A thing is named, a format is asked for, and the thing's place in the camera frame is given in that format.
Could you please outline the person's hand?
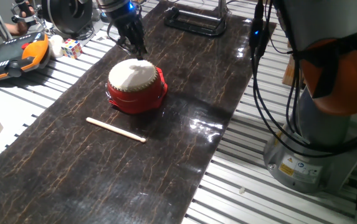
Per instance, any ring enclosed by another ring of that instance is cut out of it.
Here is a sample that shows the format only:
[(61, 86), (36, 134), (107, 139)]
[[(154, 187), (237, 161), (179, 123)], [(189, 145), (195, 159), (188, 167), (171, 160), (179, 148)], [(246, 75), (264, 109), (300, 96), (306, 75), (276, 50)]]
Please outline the person's hand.
[(16, 23), (17, 35), (26, 34), (30, 28), (36, 24), (33, 16), (36, 14), (35, 9), (29, 1), (19, 4), (20, 13), (18, 15), (18, 22)]

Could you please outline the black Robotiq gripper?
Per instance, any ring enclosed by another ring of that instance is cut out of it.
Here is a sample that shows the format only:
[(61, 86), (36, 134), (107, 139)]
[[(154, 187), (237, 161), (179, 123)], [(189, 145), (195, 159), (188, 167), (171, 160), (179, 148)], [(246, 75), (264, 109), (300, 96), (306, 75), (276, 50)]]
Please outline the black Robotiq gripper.
[(145, 46), (145, 33), (140, 15), (135, 9), (127, 11), (120, 9), (111, 12), (113, 25), (117, 28), (123, 39), (123, 47), (129, 52), (136, 52), (136, 58), (143, 60), (147, 49)]

